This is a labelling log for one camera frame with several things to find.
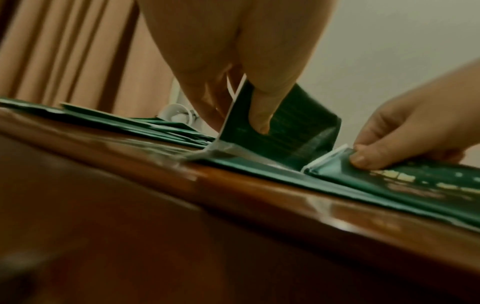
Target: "wooden table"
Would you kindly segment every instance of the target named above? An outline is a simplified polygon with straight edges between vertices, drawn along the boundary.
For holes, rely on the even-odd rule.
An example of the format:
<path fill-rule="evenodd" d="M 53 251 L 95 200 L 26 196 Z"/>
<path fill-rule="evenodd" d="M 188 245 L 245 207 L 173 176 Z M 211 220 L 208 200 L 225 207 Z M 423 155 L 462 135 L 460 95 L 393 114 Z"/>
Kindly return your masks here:
<path fill-rule="evenodd" d="M 480 302 L 480 234 L 0 109 L 0 303 Z"/>

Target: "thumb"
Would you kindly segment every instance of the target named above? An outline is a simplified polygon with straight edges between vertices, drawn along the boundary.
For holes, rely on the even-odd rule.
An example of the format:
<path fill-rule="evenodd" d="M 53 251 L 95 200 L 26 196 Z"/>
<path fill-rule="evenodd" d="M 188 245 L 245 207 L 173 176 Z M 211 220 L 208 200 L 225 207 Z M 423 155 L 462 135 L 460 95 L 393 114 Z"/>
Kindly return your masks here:
<path fill-rule="evenodd" d="M 260 134 L 269 132 L 270 120 L 292 87 L 293 85 L 289 85 L 275 92 L 263 92 L 259 89 L 254 89 L 248 120 L 257 132 Z"/>
<path fill-rule="evenodd" d="M 405 122 L 378 141 L 357 149 L 350 162 L 357 168 L 378 170 L 431 151 L 438 143 L 436 132 L 425 125 Z"/>

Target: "white object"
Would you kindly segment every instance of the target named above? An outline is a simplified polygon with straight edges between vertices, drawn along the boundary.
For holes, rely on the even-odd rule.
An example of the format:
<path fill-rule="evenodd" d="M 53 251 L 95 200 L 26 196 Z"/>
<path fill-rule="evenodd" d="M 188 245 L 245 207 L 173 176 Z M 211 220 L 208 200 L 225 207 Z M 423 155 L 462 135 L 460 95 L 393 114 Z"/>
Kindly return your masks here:
<path fill-rule="evenodd" d="M 157 117 L 166 121 L 181 122 L 191 126 L 198 118 L 198 114 L 184 105 L 172 104 L 168 105 L 163 111 L 161 111 Z"/>

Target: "curtain fold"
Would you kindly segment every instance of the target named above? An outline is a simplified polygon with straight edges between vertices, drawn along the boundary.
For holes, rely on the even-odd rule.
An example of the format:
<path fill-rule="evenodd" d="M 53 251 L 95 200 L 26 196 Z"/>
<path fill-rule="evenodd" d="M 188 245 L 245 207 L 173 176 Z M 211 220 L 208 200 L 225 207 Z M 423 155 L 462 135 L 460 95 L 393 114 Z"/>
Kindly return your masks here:
<path fill-rule="evenodd" d="M 0 0 L 0 95 L 155 116 L 173 75 L 133 0 Z"/>

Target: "hand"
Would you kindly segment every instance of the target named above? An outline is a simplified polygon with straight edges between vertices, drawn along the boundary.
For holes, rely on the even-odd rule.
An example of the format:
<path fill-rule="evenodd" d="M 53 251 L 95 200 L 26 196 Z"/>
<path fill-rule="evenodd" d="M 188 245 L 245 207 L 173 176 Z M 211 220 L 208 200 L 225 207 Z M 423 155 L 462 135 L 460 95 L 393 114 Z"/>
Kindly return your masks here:
<path fill-rule="evenodd" d="M 480 143 L 480 62 L 381 106 L 358 135 L 352 164 L 376 170 L 424 155 L 460 162 Z"/>
<path fill-rule="evenodd" d="M 153 39 L 198 114 L 219 131 L 244 72 L 252 127 L 267 133 L 336 0 L 137 0 Z"/>

